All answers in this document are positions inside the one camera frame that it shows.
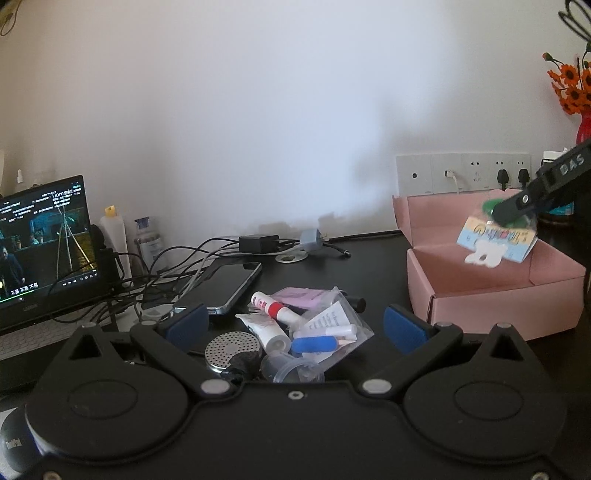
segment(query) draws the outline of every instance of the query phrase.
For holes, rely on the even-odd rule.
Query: colorful card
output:
[[[522,263],[537,239],[532,229],[504,228],[471,216],[464,224],[457,243],[476,252],[466,257],[467,263],[494,268],[501,258]]]

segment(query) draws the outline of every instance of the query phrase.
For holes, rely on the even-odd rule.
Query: white bear-shaped tag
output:
[[[476,247],[476,252],[468,255],[464,262],[475,265],[486,265],[488,268],[498,267],[504,253],[507,251],[507,245],[493,244],[483,239],[476,240],[474,246]]]

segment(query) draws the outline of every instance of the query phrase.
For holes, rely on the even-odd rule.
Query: laptop keyboard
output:
[[[82,312],[83,310],[72,312],[59,317],[59,319],[73,320],[79,317]],[[46,320],[2,335],[0,336],[0,361],[65,340],[85,321],[87,320],[82,319],[76,323],[59,323],[55,320]]]

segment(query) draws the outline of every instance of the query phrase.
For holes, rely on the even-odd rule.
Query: orange flower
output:
[[[583,92],[578,88],[569,87],[565,91],[566,99],[571,103],[579,104],[583,100]]]
[[[562,107],[562,110],[564,110],[564,112],[569,115],[574,115],[575,113],[580,113],[580,111],[576,112],[575,110],[577,108],[574,107],[573,105],[571,105],[570,103],[568,103],[568,101],[566,101],[563,98],[560,99],[560,106]]]
[[[558,83],[561,87],[564,86],[562,84],[562,80],[560,80],[560,75],[558,75],[558,73],[556,73],[554,70],[548,70],[548,75],[550,75],[550,78]]]
[[[552,84],[552,88],[554,89],[556,95],[558,95],[558,98],[562,98],[562,91],[564,89],[561,89],[558,85],[556,85],[555,83]]]
[[[587,111],[591,109],[591,92],[583,92],[581,101],[579,103],[581,106],[581,110]]]
[[[560,99],[560,106],[567,114],[573,115],[575,113],[581,113],[580,106],[572,101],[570,97]]]
[[[584,70],[581,79],[583,81],[583,88],[591,91],[591,70]]]
[[[565,85],[574,87],[579,82],[577,69],[572,65],[561,65],[560,73]]]

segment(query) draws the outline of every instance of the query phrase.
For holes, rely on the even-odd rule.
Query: box lid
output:
[[[509,198],[519,190],[441,193],[392,197],[398,228],[413,247],[455,244],[468,217],[491,199]]]

